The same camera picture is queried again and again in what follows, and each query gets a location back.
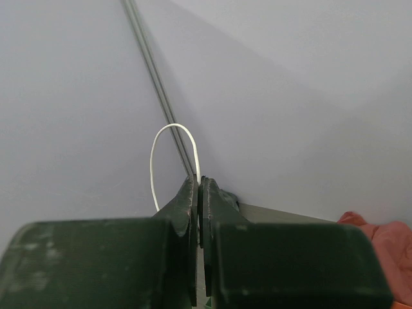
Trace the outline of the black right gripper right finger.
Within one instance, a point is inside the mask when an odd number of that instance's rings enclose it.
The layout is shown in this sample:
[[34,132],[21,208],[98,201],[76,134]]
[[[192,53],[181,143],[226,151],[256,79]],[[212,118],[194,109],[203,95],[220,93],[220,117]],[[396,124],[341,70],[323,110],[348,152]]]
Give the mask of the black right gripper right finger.
[[253,223],[201,181],[205,291],[213,308],[390,308],[363,231],[336,223]]

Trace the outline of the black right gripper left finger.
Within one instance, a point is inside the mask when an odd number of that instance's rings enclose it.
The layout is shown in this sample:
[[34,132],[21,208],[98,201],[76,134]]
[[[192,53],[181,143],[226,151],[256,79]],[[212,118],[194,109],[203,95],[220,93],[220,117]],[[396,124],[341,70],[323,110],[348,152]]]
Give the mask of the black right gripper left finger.
[[2,308],[196,306],[198,182],[154,216],[41,221],[1,259]]

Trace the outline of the grey green cloth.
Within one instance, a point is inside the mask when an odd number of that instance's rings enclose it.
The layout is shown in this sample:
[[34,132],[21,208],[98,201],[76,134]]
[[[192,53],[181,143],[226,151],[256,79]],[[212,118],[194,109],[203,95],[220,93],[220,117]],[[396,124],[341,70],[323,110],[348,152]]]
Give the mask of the grey green cloth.
[[224,200],[233,208],[235,209],[237,212],[239,212],[239,200],[238,197],[228,191],[222,190],[221,194],[224,198]]

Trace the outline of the pink cloth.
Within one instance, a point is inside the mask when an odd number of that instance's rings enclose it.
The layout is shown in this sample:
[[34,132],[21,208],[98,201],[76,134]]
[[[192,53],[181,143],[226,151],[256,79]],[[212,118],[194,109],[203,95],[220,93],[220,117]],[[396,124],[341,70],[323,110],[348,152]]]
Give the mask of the pink cloth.
[[401,221],[368,223],[356,212],[345,212],[338,221],[360,228],[371,241],[395,301],[411,306],[411,229]]

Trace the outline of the grey corner post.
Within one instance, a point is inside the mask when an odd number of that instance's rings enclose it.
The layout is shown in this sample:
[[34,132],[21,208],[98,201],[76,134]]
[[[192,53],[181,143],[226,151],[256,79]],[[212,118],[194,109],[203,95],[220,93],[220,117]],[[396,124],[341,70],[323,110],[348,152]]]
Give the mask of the grey corner post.
[[[154,90],[158,101],[160,103],[161,110],[164,114],[167,124],[177,123],[176,117],[173,113],[172,105],[169,102],[169,97],[163,85],[160,73],[155,63],[155,58],[151,51],[147,35],[144,30],[144,23],[140,16],[139,9],[137,7],[136,1],[125,0],[121,1],[124,10],[126,12],[127,18],[131,25],[131,29],[137,41],[138,47],[144,59],[147,71],[151,78],[151,82],[154,86]],[[183,167],[187,174],[194,174],[196,171],[194,164],[191,162],[189,152],[186,148],[185,142],[181,135],[180,129],[178,127],[171,127],[170,132],[177,148],[177,152],[182,161]]]

